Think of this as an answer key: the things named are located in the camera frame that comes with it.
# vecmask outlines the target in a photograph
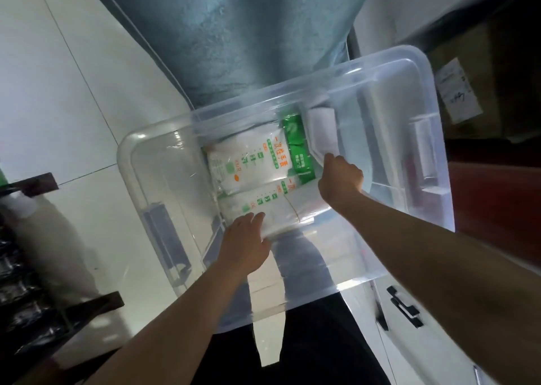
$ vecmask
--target hand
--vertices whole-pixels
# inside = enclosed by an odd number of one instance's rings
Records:
[[[271,242],[261,241],[261,224],[265,213],[248,213],[237,218],[223,234],[217,263],[233,272],[239,281],[257,270],[269,256]]]
[[[355,164],[349,164],[342,156],[325,155],[323,176],[318,183],[323,200],[341,213],[352,198],[361,192],[364,176]]]

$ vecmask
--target transparent plastic storage box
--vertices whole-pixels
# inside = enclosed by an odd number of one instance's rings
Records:
[[[291,106],[309,108],[318,99],[335,109],[340,153],[364,171],[365,193],[454,230],[430,64],[418,49],[399,46],[180,115],[124,139],[120,172],[177,295],[217,258],[224,229],[201,147],[278,120]],[[333,210],[274,237],[272,250],[236,293],[220,331],[386,273]]]

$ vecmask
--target black pants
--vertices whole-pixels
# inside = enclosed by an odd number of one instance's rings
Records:
[[[389,380],[342,295],[335,293],[286,311],[280,361],[268,367],[261,367],[252,325],[213,335],[192,383],[389,385]]]

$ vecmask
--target green package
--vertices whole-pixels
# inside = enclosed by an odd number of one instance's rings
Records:
[[[301,115],[289,115],[282,120],[283,129],[286,132],[289,154],[293,161],[293,169],[299,176],[301,184],[306,184],[315,179],[312,156],[306,147],[306,135],[302,125]]]

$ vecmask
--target tile floor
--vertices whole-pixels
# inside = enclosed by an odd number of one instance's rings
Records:
[[[11,181],[51,171],[60,184],[18,231],[58,297],[118,290],[125,301],[59,351],[69,367],[120,346],[175,299],[116,149],[132,130],[189,108],[98,0],[0,0],[0,34],[0,166]],[[407,369],[393,364],[398,351],[382,339],[367,286],[343,295],[391,383],[421,384],[398,380]],[[278,360],[283,322],[255,323],[265,364]]]

